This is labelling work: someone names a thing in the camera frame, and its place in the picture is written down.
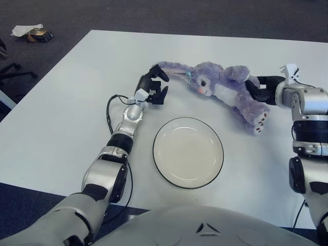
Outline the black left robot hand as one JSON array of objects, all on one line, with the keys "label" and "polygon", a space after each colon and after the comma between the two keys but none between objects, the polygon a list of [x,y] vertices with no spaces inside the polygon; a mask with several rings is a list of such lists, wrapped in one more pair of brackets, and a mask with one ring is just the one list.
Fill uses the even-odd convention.
[{"label": "black left robot hand", "polygon": [[157,77],[165,82],[169,81],[168,76],[159,65],[154,65],[147,74],[140,77],[134,94],[134,98],[138,103],[147,102],[154,105],[163,105],[168,86],[161,89],[161,81],[153,80]]}]

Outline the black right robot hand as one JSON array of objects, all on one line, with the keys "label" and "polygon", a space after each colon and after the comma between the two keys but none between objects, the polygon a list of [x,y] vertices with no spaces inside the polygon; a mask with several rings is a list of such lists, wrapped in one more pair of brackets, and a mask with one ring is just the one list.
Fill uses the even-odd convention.
[{"label": "black right robot hand", "polygon": [[276,89],[284,81],[282,76],[258,76],[253,80],[246,80],[245,86],[255,101],[276,106]]}]

